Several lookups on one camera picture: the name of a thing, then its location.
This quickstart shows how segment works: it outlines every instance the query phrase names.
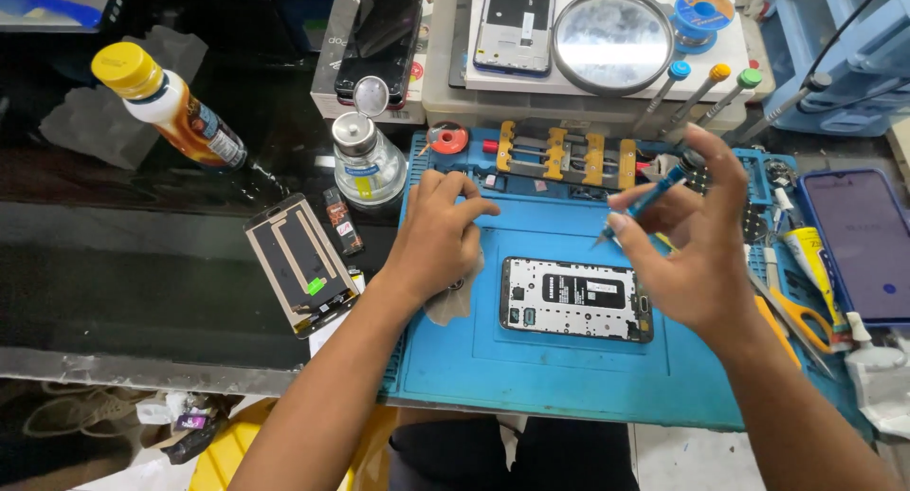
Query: person's left hand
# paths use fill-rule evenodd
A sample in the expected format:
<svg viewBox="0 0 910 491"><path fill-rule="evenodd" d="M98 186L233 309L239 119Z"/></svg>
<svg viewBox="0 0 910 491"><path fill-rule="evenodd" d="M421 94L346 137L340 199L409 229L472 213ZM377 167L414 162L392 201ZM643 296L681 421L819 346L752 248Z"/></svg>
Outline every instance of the person's left hand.
<svg viewBox="0 0 910 491"><path fill-rule="evenodd" d="M456 205L459 196L465 200ZM412 308L420 308L473 268L481 249L481 229L473 221L482 214L499 215L500 208L481 198L463 173L424 171L410 188L404 222L374 281L392 285Z"/></svg>

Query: hand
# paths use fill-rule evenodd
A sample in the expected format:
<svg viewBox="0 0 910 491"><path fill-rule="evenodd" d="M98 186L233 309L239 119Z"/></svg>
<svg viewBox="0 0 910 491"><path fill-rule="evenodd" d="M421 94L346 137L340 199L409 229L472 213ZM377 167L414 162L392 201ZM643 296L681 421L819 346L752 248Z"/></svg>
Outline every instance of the hand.
<svg viewBox="0 0 910 491"><path fill-rule="evenodd" d="M690 125L686 142L704 157L711 174L705 198L678 185L645 210L639 222L616 213L607 220L654 306L695 331L716 352L733 340L748 339L764 323L755 308L743 253L748 179L720 137ZM610 197L610 208L626 210L653 186ZM658 253L646 235L656 231L679 251L666 258Z"/></svg>
<svg viewBox="0 0 910 491"><path fill-rule="evenodd" d="M465 200L455 204L459 196ZM474 219L499 215L467 176L424 171L410 188L408 206L389 259L375 280L394 283L414 309L463 278L477 261L481 229Z"/></svg>

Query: phone screen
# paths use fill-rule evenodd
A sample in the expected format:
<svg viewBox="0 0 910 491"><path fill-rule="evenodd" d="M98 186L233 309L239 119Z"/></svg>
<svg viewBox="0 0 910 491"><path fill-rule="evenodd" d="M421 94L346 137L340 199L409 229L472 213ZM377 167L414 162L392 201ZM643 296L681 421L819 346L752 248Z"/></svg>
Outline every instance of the phone screen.
<svg viewBox="0 0 910 491"><path fill-rule="evenodd" d="M864 320L910 317L910 233L876 171L803 179L831 258Z"/></svg>
<svg viewBox="0 0 910 491"><path fill-rule="evenodd" d="M353 98L358 80L381 78L390 103L404 102L420 25L422 0L360 0L335 80L341 100Z"/></svg>

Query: yellow bottle cap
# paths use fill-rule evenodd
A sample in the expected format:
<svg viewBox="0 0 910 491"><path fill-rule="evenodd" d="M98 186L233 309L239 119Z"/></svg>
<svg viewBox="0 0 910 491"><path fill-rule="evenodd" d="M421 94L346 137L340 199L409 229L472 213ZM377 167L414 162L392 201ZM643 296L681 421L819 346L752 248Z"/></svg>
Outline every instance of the yellow bottle cap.
<svg viewBox="0 0 910 491"><path fill-rule="evenodd" d="M92 59L92 73L120 97L141 100L161 88L164 71L141 46L120 42L102 48Z"/></svg>
<svg viewBox="0 0 910 491"><path fill-rule="evenodd" d="M730 70L730 66L719 63L711 68L711 71L708 72L708 77L710 77L714 82L722 82L730 77L731 73L733 72Z"/></svg>

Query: blue solder spool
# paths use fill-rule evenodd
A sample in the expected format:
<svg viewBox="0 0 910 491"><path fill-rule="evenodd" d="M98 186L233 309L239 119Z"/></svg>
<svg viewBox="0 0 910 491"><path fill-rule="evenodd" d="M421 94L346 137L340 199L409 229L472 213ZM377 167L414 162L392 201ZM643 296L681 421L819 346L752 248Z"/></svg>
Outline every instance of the blue solder spool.
<svg viewBox="0 0 910 491"><path fill-rule="evenodd" d="M736 11L730 0L676 0L673 23L676 50L703 54L717 43L717 31L734 21Z"/></svg>

